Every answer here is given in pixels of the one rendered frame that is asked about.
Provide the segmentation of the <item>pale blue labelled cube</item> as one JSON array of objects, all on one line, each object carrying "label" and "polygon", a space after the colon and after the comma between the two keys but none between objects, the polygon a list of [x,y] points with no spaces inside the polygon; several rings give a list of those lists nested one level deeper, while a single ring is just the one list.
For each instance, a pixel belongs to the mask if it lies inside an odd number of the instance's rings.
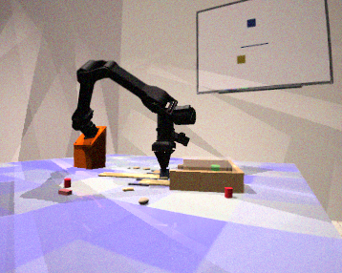
[{"label": "pale blue labelled cube", "polygon": [[169,178],[169,168],[166,168],[166,172],[163,173],[160,168],[160,178]]}]

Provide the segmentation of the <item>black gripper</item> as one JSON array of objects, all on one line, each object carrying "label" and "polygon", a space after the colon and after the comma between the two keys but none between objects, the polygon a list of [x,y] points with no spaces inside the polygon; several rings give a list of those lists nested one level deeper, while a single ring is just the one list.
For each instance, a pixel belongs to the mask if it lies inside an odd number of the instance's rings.
[{"label": "black gripper", "polygon": [[160,168],[165,173],[171,154],[175,151],[173,148],[176,149],[176,142],[170,142],[174,125],[157,125],[156,131],[157,140],[152,144],[152,151],[155,151]]}]

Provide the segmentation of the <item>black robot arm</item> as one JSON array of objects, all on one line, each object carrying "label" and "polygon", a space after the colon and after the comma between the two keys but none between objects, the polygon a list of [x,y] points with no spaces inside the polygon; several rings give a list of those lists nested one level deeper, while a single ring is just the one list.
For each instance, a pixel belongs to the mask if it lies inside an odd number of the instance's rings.
[{"label": "black robot arm", "polygon": [[[178,101],[167,91],[150,86],[132,74],[127,73],[114,60],[89,60],[76,71],[76,80],[80,84],[77,108],[72,115],[72,128],[81,131],[83,139],[94,138],[100,128],[92,122],[93,111],[90,108],[95,83],[110,78],[120,86],[140,98],[143,105],[152,113],[158,114],[157,125],[193,125],[196,111],[190,105],[177,106]],[[168,108],[165,108],[167,103]],[[175,141],[187,147],[189,137],[185,133],[172,131],[171,143]],[[173,142],[172,142],[173,141]]]}]

